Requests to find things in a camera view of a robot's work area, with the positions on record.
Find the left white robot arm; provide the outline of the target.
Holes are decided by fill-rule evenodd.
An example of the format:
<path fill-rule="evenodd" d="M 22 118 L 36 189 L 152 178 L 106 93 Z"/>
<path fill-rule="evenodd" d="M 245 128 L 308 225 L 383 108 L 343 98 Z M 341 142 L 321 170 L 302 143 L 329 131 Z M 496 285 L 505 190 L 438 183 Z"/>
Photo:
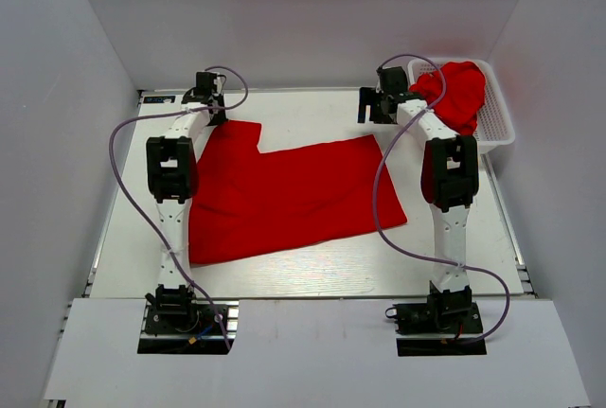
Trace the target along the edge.
<path fill-rule="evenodd" d="M 182 99 L 186 112 L 160 136 L 146 142 L 148 189 L 155 199 L 159 229 L 170 249 L 162 251 L 158 283 L 169 289 L 187 286 L 188 213 L 198 191 L 194 143 L 202 130 L 226 121 L 223 75 L 204 71 Z"/>

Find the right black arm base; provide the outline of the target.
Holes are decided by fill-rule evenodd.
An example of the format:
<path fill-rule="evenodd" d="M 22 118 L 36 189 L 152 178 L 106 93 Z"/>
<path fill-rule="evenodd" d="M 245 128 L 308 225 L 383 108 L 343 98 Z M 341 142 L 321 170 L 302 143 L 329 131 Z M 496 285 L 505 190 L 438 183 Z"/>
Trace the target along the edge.
<path fill-rule="evenodd" d="M 423 302 L 394 304 L 385 317 L 396 324 L 400 357 L 463 357 L 487 353 L 482 320 L 469 287 L 439 291 L 430 287 Z"/>

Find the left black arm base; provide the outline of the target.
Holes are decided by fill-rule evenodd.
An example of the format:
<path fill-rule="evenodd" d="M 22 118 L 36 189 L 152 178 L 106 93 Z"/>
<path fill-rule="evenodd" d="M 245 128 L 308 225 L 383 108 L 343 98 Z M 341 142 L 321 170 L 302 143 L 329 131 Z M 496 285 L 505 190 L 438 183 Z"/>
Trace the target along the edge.
<path fill-rule="evenodd" d="M 213 305 L 184 285 L 158 286 L 145 296 L 138 340 L 140 355 L 226 355 L 238 327 L 236 302 Z"/>

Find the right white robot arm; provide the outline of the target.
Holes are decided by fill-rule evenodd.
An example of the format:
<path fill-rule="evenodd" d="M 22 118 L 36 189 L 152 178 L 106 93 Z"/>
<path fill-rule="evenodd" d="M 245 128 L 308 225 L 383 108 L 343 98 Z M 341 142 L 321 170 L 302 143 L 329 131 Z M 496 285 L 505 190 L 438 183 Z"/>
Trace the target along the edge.
<path fill-rule="evenodd" d="M 456 132 L 434 110 L 437 102 L 409 90 L 401 67 L 377 69 L 374 88 L 362 87 L 358 121 L 396 124 L 423 149 L 420 188 L 434 225 L 432 293 L 459 293 L 470 287 L 465 269 L 467 220 L 479 189 L 477 143 Z"/>

